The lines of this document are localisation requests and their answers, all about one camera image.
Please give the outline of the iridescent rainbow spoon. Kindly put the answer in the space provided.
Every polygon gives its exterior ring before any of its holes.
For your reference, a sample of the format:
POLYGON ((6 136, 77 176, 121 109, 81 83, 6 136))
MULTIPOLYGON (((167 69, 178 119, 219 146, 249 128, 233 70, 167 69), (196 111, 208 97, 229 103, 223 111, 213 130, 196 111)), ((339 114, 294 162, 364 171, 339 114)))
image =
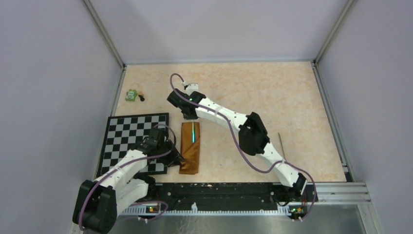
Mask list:
POLYGON ((192 120, 192 143, 195 143, 196 135, 195 135, 195 121, 192 120))

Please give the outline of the brown satin napkin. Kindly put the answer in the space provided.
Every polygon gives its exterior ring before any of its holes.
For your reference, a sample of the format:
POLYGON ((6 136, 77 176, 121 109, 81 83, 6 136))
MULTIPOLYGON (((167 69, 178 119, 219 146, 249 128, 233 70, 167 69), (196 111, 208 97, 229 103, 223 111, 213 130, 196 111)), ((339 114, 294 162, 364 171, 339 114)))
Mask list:
POLYGON ((192 143, 192 122, 183 122, 181 126, 181 162, 179 174, 195 175, 199 172, 200 164, 200 123, 195 122, 195 143, 192 143))

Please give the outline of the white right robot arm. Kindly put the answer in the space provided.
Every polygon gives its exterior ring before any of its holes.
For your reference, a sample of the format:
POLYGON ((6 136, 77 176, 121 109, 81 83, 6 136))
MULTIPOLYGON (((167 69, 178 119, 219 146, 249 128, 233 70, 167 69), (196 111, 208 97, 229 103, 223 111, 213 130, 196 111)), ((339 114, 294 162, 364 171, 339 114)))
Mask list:
POLYGON ((298 201, 305 195, 307 179, 277 152, 257 113, 247 115, 235 112, 197 91, 186 94, 173 89, 167 100, 179 108, 186 119, 204 118, 227 127, 237 140, 236 146, 243 158, 247 155, 260 156, 271 164, 269 169, 258 171, 263 174, 274 171, 286 187, 285 193, 290 200, 298 201))

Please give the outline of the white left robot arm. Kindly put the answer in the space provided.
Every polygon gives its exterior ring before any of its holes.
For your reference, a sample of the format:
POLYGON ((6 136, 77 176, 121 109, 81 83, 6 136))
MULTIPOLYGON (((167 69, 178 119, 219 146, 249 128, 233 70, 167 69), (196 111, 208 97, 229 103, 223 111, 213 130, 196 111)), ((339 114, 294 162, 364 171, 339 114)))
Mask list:
POLYGON ((79 188, 73 223, 81 231, 107 234, 118 216, 137 202, 154 203, 155 179, 140 174, 155 159, 167 166, 184 161, 176 149, 174 131, 165 124, 156 124, 142 141, 127 150, 123 158, 95 180, 85 180, 79 188))

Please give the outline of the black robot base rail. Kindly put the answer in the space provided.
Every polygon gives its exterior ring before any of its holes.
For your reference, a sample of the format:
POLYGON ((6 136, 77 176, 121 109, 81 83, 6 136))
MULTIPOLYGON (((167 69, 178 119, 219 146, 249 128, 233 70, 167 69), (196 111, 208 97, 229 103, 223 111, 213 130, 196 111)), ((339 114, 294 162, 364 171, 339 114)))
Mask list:
POLYGON ((208 212, 274 211, 296 204, 311 205, 319 200, 314 186, 308 184, 295 192, 280 183, 157 183, 138 202, 160 200, 168 211, 197 208, 208 212))

